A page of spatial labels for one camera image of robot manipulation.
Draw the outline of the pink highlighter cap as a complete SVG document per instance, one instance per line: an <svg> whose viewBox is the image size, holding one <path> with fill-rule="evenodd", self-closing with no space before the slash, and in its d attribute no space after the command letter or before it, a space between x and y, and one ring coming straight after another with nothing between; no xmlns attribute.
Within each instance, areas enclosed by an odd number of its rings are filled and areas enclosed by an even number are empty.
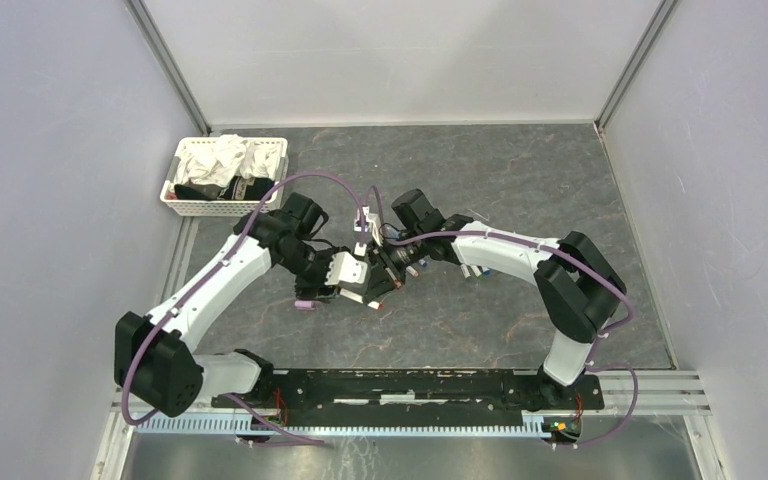
<svg viewBox="0 0 768 480"><path fill-rule="evenodd" d="M316 300L296 300L294 302L294 307L300 311L314 311L319 305L320 302Z"/></svg>

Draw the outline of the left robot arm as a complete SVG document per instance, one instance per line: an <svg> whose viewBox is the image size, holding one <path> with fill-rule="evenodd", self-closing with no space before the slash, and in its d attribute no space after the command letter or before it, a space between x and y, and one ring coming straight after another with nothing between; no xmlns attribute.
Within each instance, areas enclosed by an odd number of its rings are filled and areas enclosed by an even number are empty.
<svg viewBox="0 0 768 480"><path fill-rule="evenodd" d="M201 339L244 289L279 265L298 282L321 287L336 249L315 250L310 240L327 222L312 199L291 194L278 210L234 226L210 264L145 315L125 313L115 326L115 383L168 417L195 401L236 393L250 407L266 405L271 363L247 351L195 355Z"/></svg>

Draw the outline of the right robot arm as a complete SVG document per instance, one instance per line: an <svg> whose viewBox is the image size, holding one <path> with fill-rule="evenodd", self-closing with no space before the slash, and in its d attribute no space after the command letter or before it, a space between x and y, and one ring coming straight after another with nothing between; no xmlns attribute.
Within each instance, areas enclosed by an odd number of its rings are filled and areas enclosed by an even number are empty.
<svg viewBox="0 0 768 480"><path fill-rule="evenodd" d="M354 228L370 236L394 268L431 258L489 269L535 286L555 328L537 382L540 400L562 408L578 393L577 382L592 362L609 320L619 307L634 314L627 288L585 234L538 238L491 227L470 216L444 216L425 194L414 189L392 205L401 228L388 233L369 206L355 209Z"/></svg>

